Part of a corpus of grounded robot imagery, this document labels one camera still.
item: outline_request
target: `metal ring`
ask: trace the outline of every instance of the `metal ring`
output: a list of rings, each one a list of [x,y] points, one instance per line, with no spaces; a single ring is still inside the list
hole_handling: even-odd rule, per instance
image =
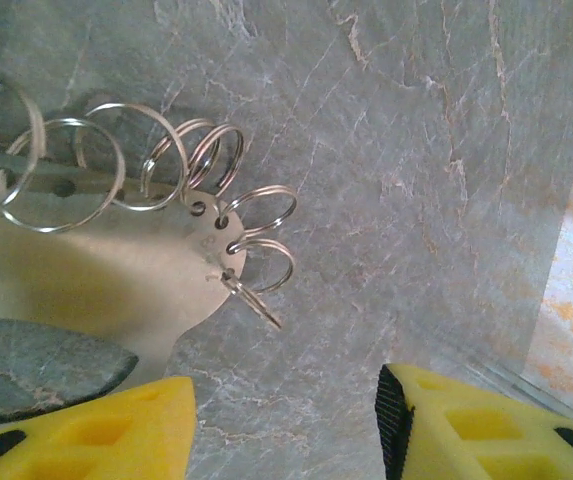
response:
[[[286,248],[283,244],[279,243],[276,240],[271,240],[269,238],[247,238],[243,240],[239,240],[237,242],[233,242],[228,247],[226,247],[226,252],[230,255],[234,255],[241,250],[248,250],[249,248],[255,247],[263,247],[268,248],[271,250],[277,250],[281,254],[283,254],[288,259],[288,269],[286,273],[282,275],[282,277],[277,280],[272,285],[263,288],[254,288],[249,289],[251,292],[256,293],[257,295],[261,295],[262,293],[270,293],[277,290],[283,284],[285,284],[290,277],[293,276],[293,271],[295,270],[295,257],[293,254]]]
[[[97,130],[104,137],[106,137],[108,141],[111,143],[113,150],[115,151],[115,158],[117,163],[117,168],[115,171],[115,181],[113,182],[112,187],[106,194],[106,197],[104,198],[102,203],[86,218],[75,223],[67,223],[55,227],[37,227],[19,220],[6,208],[2,210],[4,213],[4,217],[6,217],[7,220],[11,221],[12,223],[20,227],[24,227],[39,233],[62,233],[71,230],[73,228],[80,227],[90,222],[93,218],[97,217],[104,210],[106,210],[106,208],[108,208],[108,206],[115,198],[115,195],[117,195],[117,192],[122,188],[122,185],[124,184],[124,179],[126,178],[126,161],[124,160],[124,154],[122,153],[122,150],[119,144],[117,143],[117,140],[115,140],[115,138],[110,133],[108,133],[104,128],[94,124],[90,120],[84,120],[79,118],[56,118],[54,120],[49,120],[48,122],[46,122],[44,124],[44,127],[46,131],[64,127],[92,128],[94,130]],[[8,147],[6,153],[10,155],[17,155],[21,151],[21,149],[26,145],[26,143],[28,143],[28,140],[31,138],[31,133],[32,131],[29,130],[21,134],[19,137],[17,137],[17,139],[13,142],[13,144],[10,147]]]
[[[213,123],[211,120],[208,120],[207,118],[196,118],[179,125],[177,128],[175,128],[175,133],[181,138],[193,130],[197,130],[199,128],[215,128],[215,126],[215,123]],[[155,145],[153,151],[150,153],[150,155],[148,155],[148,158],[144,162],[140,189],[145,195],[148,195],[150,182],[152,180],[153,172],[155,171],[155,168],[157,168],[157,162],[159,161],[159,158],[166,152],[166,150],[168,150],[168,147],[170,147],[171,144],[171,139],[168,136],[162,138],[157,143],[157,145]],[[197,185],[199,185],[203,177],[208,175],[208,172],[210,172],[210,170],[213,168],[213,165],[219,157],[219,144],[220,142],[218,140],[212,145],[210,158],[203,164],[199,165],[199,167],[196,165],[196,162],[199,159],[195,158],[194,153],[191,154],[191,157],[188,160],[188,168],[190,170],[188,188],[195,188]]]
[[[143,113],[144,115],[152,118],[153,120],[156,120],[157,122],[159,122],[162,127],[164,127],[167,132],[168,135],[170,136],[170,138],[172,139],[173,143],[175,144],[175,147],[177,147],[177,151],[179,152],[179,157],[180,157],[180,162],[179,162],[179,167],[180,167],[180,177],[177,180],[177,184],[175,185],[175,188],[173,188],[173,191],[166,196],[165,198],[163,198],[162,200],[160,200],[157,203],[152,203],[149,205],[130,205],[124,201],[121,200],[113,200],[113,203],[115,205],[119,205],[122,208],[125,208],[127,210],[132,210],[135,212],[149,212],[152,210],[159,210],[160,208],[165,207],[166,205],[168,205],[170,202],[172,202],[176,197],[180,197],[180,200],[182,201],[182,203],[184,202],[184,192],[186,190],[186,187],[188,185],[188,180],[190,178],[189,175],[189,169],[188,169],[188,155],[186,153],[186,148],[184,147],[184,144],[182,143],[181,139],[179,138],[179,135],[177,135],[177,133],[175,133],[175,130],[173,128],[173,126],[168,122],[168,120],[166,120],[162,115],[160,115],[158,112],[156,112],[155,110],[153,110],[150,107],[147,107],[146,105],[139,105],[136,103],[104,103],[103,105],[100,105],[98,107],[93,108],[90,112],[86,113],[86,118],[90,118],[93,115],[103,111],[103,110],[110,110],[113,108],[125,108],[125,109],[131,109],[131,110],[136,110],[140,113]],[[78,164],[81,162],[85,165],[85,161],[84,161],[84,157],[83,157],[83,150],[82,150],[82,146],[81,146],[81,142],[79,141],[79,138],[76,138],[75,141],[75,153],[77,154],[77,162]]]
[[[226,188],[228,188],[231,182],[235,179],[237,172],[239,171],[242,155],[244,153],[244,136],[242,131],[232,124],[225,123],[215,126],[212,121],[204,118],[185,122],[177,127],[175,132],[178,135],[183,136],[193,130],[196,130],[197,128],[203,127],[214,128],[197,144],[197,147],[195,147],[195,150],[191,154],[190,160],[188,162],[190,168],[189,188],[197,188],[197,186],[199,186],[210,173],[215,163],[217,163],[217,160],[219,159],[221,138],[229,132],[235,132],[237,134],[237,145],[235,147],[235,153],[233,154],[232,159],[229,161],[226,171],[222,174],[221,178],[216,183],[218,190],[214,195],[217,198],[226,190]],[[141,188],[143,192],[148,192],[156,162],[168,148],[167,144],[168,137],[161,139],[149,155],[148,160],[146,160],[144,166],[144,174],[142,175]],[[200,160],[209,150],[212,150],[211,158],[204,163],[200,163]]]
[[[259,227],[245,229],[244,235],[246,236],[246,238],[254,237],[267,230],[279,227],[282,223],[284,223],[284,220],[286,220],[293,214],[293,212],[297,208],[297,192],[293,188],[286,187],[284,185],[268,185],[266,187],[260,187],[256,188],[255,190],[250,190],[249,192],[240,195],[219,212],[219,221],[221,222],[230,212],[239,208],[241,205],[251,201],[254,198],[265,197],[267,195],[278,195],[282,193],[285,195],[289,195],[293,199],[288,209],[286,209],[284,213],[282,213],[272,222],[260,225]]]
[[[268,308],[261,298],[255,292],[249,290],[234,273],[224,272],[222,274],[222,283],[230,290],[233,295],[239,297],[261,318],[270,323],[277,330],[282,329],[282,322]]]
[[[221,176],[221,178],[217,180],[216,185],[219,190],[214,194],[215,198],[218,198],[222,193],[224,193],[224,190],[228,188],[228,186],[237,176],[237,172],[239,171],[239,167],[242,163],[242,155],[244,154],[244,135],[242,134],[242,131],[235,125],[225,123],[214,128],[208,135],[206,135],[193,152],[193,157],[195,157],[196,163],[198,163],[199,159],[201,159],[206,154],[210,146],[215,142],[219,143],[219,139],[229,132],[235,132],[237,134],[237,146],[235,147],[235,153],[233,154],[232,159],[229,161],[228,166],[226,167],[226,171]],[[204,174],[204,176],[199,180],[199,182],[197,182],[195,186],[199,185],[204,180],[206,175],[208,175],[208,172]]]
[[[35,168],[37,168],[39,159],[46,156],[46,129],[44,126],[44,118],[42,117],[39,107],[30,97],[28,97],[23,88],[14,81],[1,75],[0,85],[12,90],[24,104],[28,111],[30,131],[32,132],[26,168],[17,180],[15,186],[10,190],[10,192],[6,192],[5,198],[0,201],[0,206],[6,206],[17,197],[19,192],[21,192],[21,190],[30,181],[33,173],[35,172]]]

